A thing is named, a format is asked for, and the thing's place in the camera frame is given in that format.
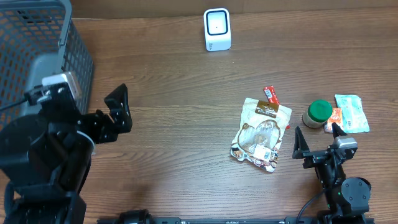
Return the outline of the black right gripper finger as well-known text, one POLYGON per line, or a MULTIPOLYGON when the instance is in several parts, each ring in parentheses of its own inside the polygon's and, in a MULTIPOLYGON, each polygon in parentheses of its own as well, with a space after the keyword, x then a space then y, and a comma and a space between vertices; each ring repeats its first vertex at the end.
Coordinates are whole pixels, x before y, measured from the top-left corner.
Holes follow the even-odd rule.
POLYGON ((308 144, 302 134, 301 129, 297 126, 295 128, 295 143, 294 150, 292 153, 293 159, 303 159, 310 152, 308 144))
POLYGON ((347 134, 340 128, 340 126, 337 123, 332 123, 332 131, 333 131, 333 137, 341 137, 341 136, 346 136, 347 134))

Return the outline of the orange snack packet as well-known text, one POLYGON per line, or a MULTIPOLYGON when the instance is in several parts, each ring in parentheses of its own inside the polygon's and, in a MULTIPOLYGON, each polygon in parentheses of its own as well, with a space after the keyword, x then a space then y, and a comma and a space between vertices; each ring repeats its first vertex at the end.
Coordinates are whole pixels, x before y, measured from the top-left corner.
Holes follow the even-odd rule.
POLYGON ((342 113, 341 108, 333 108, 333 112, 332 112, 331 116, 328 118, 328 120, 324 124, 324 132, 332 133, 333 132, 333 127, 332 127, 333 123, 336 123, 342 130, 344 130, 343 113, 342 113))

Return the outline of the teal tissue packet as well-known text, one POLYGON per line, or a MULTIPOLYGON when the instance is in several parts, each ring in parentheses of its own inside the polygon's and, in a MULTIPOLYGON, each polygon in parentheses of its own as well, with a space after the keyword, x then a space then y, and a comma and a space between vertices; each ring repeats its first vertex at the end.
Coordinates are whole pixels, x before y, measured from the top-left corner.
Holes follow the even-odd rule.
POLYGON ((368 120, 363 111, 362 100, 357 95, 335 95, 337 107, 342 110, 343 127, 346 133, 370 132, 368 120))

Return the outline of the green lid seasoning jar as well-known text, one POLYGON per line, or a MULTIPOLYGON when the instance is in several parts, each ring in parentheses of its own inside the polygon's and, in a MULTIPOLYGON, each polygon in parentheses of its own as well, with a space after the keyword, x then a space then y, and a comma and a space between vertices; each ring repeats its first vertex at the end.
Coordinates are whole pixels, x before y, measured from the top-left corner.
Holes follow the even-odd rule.
POLYGON ((332 105, 326 100, 313 101, 303 113, 302 120, 309 128, 320 128, 332 115, 332 105))

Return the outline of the white brown snack packet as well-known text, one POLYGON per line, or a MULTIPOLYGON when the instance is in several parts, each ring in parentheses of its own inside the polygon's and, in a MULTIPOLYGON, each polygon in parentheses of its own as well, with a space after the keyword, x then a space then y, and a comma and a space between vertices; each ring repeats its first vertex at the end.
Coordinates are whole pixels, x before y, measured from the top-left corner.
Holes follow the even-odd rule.
POLYGON ((290 108, 277 103, 246 98, 230 154, 238 161, 247 160, 267 172, 274 172, 291 114, 290 108))

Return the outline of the red snack bar wrapper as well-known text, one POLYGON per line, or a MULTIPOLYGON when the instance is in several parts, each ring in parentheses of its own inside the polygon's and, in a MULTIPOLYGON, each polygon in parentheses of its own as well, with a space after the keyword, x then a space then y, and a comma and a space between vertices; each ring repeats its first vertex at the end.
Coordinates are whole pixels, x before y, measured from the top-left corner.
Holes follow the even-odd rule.
MULTIPOLYGON (((266 97, 267 97, 267 100, 268 100, 268 102, 270 103, 270 104, 274 104, 274 105, 277 105, 277 106, 279 106, 280 105, 280 102, 279 102, 279 100, 278 100, 278 98, 277 98, 277 95, 276 95, 276 92, 275 92, 275 89, 274 89, 274 86, 273 85, 271 85, 271 86, 266 86, 266 87, 264 87, 264 93, 265 93, 265 95, 266 95, 266 97)), ((277 109, 275 109, 275 108, 271 108, 272 109, 272 112, 271 111, 268 111, 268 112, 270 112, 271 113, 271 115, 270 116, 272 116, 272 117, 275 117, 276 118, 276 115, 277 115, 277 109)), ((285 129, 286 130, 288 130, 288 129, 290 129, 290 124, 288 123, 288 125, 285 127, 285 129)))

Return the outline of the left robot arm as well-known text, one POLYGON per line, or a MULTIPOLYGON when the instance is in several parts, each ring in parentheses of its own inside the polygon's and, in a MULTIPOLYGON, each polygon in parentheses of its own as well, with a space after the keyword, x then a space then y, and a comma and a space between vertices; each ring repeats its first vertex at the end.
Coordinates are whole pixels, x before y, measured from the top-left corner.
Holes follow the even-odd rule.
POLYGON ((1 130, 1 170, 6 223, 83 223, 80 197, 97 144, 115 142, 132 128, 126 85, 105 99, 109 113, 80 113, 66 83, 37 86, 25 93, 36 114, 1 130))

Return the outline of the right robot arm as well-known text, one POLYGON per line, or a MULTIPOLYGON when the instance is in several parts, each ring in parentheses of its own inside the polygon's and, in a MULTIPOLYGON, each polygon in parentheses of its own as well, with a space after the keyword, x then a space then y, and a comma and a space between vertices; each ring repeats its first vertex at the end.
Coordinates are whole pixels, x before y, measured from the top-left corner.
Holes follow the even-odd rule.
POLYGON ((299 127, 295 128, 292 157, 303 159, 303 168, 314 168, 322 191, 310 199, 299 211, 295 223, 374 223, 367 218, 371 184, 362 177, 347 178, 343 163, 354 157, 357 141, 347 135, 336 123, 332 124, 333 143, 323 151, 311 151, 299 127), (316 199, 325 196, 328 208, 316 217, 303 217, 305 209, 316 199))

